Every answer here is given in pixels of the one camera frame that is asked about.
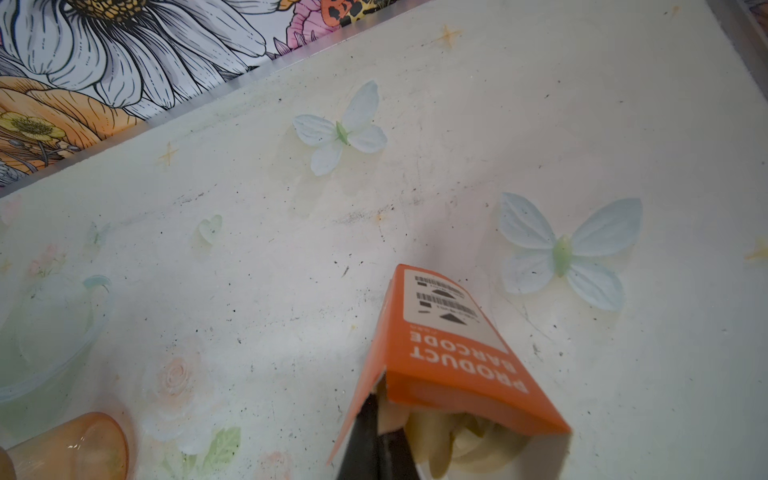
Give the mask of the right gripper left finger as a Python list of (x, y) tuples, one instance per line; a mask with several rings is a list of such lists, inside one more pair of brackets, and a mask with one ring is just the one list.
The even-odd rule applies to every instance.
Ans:
[(378, 402), (370, 394), (355, 418), (337, 480), (378, 480)]

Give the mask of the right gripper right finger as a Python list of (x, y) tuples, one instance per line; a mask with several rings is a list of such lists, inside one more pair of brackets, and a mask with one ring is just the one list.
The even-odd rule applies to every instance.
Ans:
[(377, 447), (379, 480), (420, 479), (404, 429), (379, 435)]

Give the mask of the orange coffee filter pack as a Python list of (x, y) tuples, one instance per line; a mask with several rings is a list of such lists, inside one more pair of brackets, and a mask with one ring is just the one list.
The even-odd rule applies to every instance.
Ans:
[(399, 265), (331, 456), (370, 394), (378, 436), (404, 429), (420, 479), (556, 479), (571, 430), (471, 295)]

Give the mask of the orange glass carafe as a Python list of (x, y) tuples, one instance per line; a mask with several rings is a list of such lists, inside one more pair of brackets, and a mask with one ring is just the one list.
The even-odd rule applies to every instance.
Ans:
[(91, 412), (1, 450), (3, 479), (125, 479), (129, 447), (120, 425)]

